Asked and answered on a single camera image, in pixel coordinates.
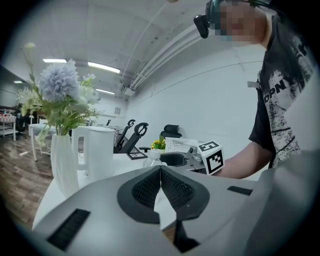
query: black grille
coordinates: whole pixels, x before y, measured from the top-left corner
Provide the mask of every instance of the black grille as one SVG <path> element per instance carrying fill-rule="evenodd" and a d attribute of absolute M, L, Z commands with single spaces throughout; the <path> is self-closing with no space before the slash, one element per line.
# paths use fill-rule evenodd
<path fill-rule="evenodd" d="M 155 207 L 155 200 L 160 190 L 160 170 L 141 180 L 132 189 L 135 200 L 152 210 Z"/>
<path fill-rule="evenodd" d="M 161 187 L 174 210 L 187 204 L 194 197 L 194 189 L 165 170 L 161 170 Z"/>
<path fill-rule="evenodd" d="M 227 190 L 230 190 L 232 192 L 236 192 L 236 193 L 239 193 L 239 194 L 243 194 L 243 195 L 246 195 L 246 196 L 250 196 L 251 192 L 252 192 L 252 189 L 243 188 L 243 187 L 239 187 L 239 186 L 230 186 L 230 187 L 227 188 Z"/>
<path fill-rule="evenodd" d="M 90 212 L 87 210 L 74 210 L 74 212 L 61 224 L 61 226 L 59 226 L 47 241 L 64 251 L 75 238 L 89 214 Z"/>

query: fluorescent light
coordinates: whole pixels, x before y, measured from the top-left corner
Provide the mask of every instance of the fluorescent light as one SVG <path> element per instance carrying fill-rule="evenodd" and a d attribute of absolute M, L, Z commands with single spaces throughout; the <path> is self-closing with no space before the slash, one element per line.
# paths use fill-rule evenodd
<path fill-rule="evenodd" d="M 44 58 L 45 63 L 67 63 L 67 60 L 64 58 Z"/>
<path fill-rule="evenodd" d="M 114 92 L 107 91 L 107 90 L 101 90 L 101 89 L 96 89 L 98 92 L 106 93 L 106 94 L 115 94 Z"/>
<path fill-rule="evenodd" d="M 99 69 L 103 69 L 103 70 L 108 70 L 111 72 L 115 72 L 115 73 L 120 73 L 120 69 L 114 68 L 114 67 L 110 67 L 110 66 L 105 66 L 105 65 L 101 65 L 101 64 L 97 64 L 97 63 L 93 63 L 93 62 L 88 62 L 88 65 L 90 67 L 94 67 L 94 68 L 99 68 Z"/>

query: man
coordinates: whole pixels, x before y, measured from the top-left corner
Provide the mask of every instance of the man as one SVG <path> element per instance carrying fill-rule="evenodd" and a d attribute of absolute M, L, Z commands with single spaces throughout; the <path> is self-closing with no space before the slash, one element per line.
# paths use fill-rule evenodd
<path fill-rule="evenodd" d="M 276 167 L 300 152 L 284 113 L 302 92 L 314 72 L 316 61 L 307 42 L 281 14 L 269 15 L 243 2 L 223 1 L 218 8 L 221 32 L 233 41 L 260 44 L 265 49 L 257 80 L 257 111 L 249 139 L 237 155 L 225 161 L 215 175 L 246 178 L 267 163 Z"/>

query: yellow flower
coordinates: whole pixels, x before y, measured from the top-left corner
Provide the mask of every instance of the yellow flower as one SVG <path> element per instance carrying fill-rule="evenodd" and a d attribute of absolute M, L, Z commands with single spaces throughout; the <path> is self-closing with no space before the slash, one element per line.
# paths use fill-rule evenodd
<path fill-rule="evenodd" d="M 33 42 L 29 42 L 24 47 L 27 48 L 27 49 L 31 49 L 31 48 L 36 47 L 36 45 Z"/>

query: headset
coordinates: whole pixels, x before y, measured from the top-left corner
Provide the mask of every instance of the headset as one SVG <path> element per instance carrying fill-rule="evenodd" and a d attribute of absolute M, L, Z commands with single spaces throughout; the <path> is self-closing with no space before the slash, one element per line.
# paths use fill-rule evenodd
<path fill-rule="evenodd" d="M 242 2 L 249 3 L 252 7 L 266 7 L 276 11 L 277 13 L 284 14 L 281 10 L 276 8 L 271 3 L 256 0 L 211 0 L 206 4 L 205 15 L 197 15 L 194 17 L 193 22 L 198 29 L 200 36 L 206 39 L 209 36 L 210 30 L 220 30 L 220 4 L 223 2 Z"/>

